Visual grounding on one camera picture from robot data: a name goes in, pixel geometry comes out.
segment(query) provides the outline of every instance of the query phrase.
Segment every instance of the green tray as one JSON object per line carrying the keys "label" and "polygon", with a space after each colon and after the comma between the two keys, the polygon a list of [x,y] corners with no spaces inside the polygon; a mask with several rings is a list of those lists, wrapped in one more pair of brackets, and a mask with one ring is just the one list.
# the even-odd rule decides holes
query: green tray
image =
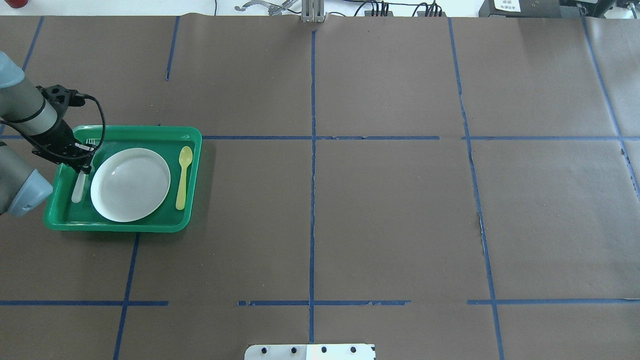
{"label": "green tray", "polygon": [[[79,126],[74,129],[78,141],[100,138],[101,126]],[[193,151],[193,162],[187,170],[187,200],[184,210],[175,209],[180,164],[178,155],[183,146]],[[114,222],[100,215],[91,202],[91,181],[95,170],[111,155],[132,147],[143,147],[160,154],[169,165],[171,185],[164,202],[149,216],[133,222]],[[193,192],[198,174],[198,160],[202,148],[202,134],[186,126],[107,126],[104,143],[93,157],[93,170],[86,178],[84,196],[71,202],[77,174],[66,165],[58,166],[53,193],[47,201],[44,223],[49,229],[70,231],[131,231],[144,233],[175,233],[182,230],[191,218]]]}

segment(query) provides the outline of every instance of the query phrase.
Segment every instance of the fork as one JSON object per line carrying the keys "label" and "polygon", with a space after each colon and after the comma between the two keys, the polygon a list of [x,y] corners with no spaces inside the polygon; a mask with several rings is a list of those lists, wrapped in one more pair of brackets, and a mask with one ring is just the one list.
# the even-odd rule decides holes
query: fork
{"label": "fork", "polygon": [[[86,139],[87,145],[96,145],[100,139]],[[90,166],[93,168],[93,158],[91,158]],[[78,178],[76,180],[76,185],[74,186],[74,192],[71,193],[71,202],[77,204],[82,200],[82,196],[84,194],[84,182],[86,180],[86,174],[82,171],[78,173]]]}

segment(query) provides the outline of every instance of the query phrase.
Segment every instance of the yellow spoon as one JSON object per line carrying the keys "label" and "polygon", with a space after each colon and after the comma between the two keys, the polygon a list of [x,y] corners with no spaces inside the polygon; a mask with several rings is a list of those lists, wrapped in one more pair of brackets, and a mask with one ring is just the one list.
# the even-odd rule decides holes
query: yellow spoon
{"label": "yellow spoon", "polygon": [[180,173],[180,184],[178,185],[178,197],[175,199],[175,208],[178,210],[184,210],[184,203],[187,201],[187,168],[193,161],[193,152],[191,148],[185,146],[180,150],[180,156],[178,162],[182,167]]}

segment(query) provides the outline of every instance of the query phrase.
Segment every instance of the white plate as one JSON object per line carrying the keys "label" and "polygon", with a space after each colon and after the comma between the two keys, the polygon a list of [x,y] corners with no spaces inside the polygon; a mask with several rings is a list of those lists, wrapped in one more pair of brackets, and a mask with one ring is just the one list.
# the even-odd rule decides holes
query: white plate
{"label": "white plate", "polygon": [[93,207],[109,220],[131,222],[153,213],[169,192],[169,165],[158,153],[133,148],[112,155],[91,182]]}

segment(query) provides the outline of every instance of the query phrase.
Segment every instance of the red object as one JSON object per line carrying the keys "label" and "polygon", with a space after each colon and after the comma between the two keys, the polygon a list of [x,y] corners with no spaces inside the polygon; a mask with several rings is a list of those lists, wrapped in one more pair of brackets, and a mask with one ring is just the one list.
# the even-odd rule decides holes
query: red object
{"label": "red object", "polygon": [[22,8],[24,5],[27,5],[29,0],[4,0],[9,6],[14,9]]}

